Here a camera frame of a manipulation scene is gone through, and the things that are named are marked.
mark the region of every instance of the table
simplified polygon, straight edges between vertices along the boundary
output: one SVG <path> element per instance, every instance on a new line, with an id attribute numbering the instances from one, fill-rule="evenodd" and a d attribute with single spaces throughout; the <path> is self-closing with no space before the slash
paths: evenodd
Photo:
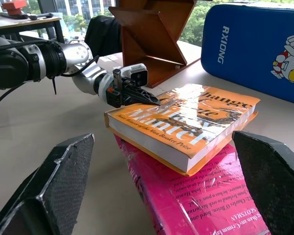
<path id="1" fill-rule="evenodd" d="M 16 33 L 19 36 L 19 32 L 54 27 L 57 41 L 64 43 L 60 20 L 60 17 L 42 18 L 36 21 L 31 19 L 14 20 L 0 16 L 0 35 Z"/>
<path id="2" fill-rule="evenodd" d="M 115 56 L 116 60 L 100 59 L 99 64 L 106 70 L 121 66 L 122 54 Z M 158 95 L 187 83 L 260 98 L 259 115 L 244 130 L 282 141 L 294 151 L 294 104 L 211 76 L 200 61 L 147 90 Z M 52 82 L 43 79 L 25 84 L 0 103 L 0 210 L 57 143 L 91 132 L 95 135 L 93 159 L 73 234 L 154 235 L 122 152 L 104 125 L 103 113 L 112 107 L 98 96 L 82 93 L 70 78 L 59 77 L 56 84 L 57 95 Z"/>

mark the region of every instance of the orange book cover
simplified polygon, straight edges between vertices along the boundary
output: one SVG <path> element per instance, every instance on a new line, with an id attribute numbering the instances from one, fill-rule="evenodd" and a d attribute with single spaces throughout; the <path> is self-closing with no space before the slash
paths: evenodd
<path id="1" fill-rule="evenodd" d="M 134 104 L 106 112 L 106 125 L 184 172 L 216 147 L 224 147 L 233 130 L 250 120 L 259 102 L 198 84 L 187 84 L 158 98 L 161 106 Z M 179 154 L 188 160 L 177 160 Z"/>

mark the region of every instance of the wooden stand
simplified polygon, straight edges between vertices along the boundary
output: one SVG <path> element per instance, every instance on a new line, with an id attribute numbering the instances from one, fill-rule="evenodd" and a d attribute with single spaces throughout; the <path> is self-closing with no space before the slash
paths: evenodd
<path id="1" fill-rule="evenodd" d="M 144 63 L 155 87 L 200 59 L 177 44 L 196 0 L 120 0 L 109 7 L 122 26 L 123 64 Z"/>

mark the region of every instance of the plastic wrap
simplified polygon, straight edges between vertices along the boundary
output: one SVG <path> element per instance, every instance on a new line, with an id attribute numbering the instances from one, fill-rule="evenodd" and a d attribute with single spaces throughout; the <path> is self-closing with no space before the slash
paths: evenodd
<path id="1" fill-rule="evenodd" d="M 187 176 L 197 173 L 255 117 L 259 101 L 187 84 L 158 96 L 160 106 L 135 104 L 106 113 L 115 134 Z"/>
<path id="2" fill-rule="evenodd" d="M 227 145 L 185 177 L 116 136 L 158 235 L 269 235 L 236 151 Z"/>

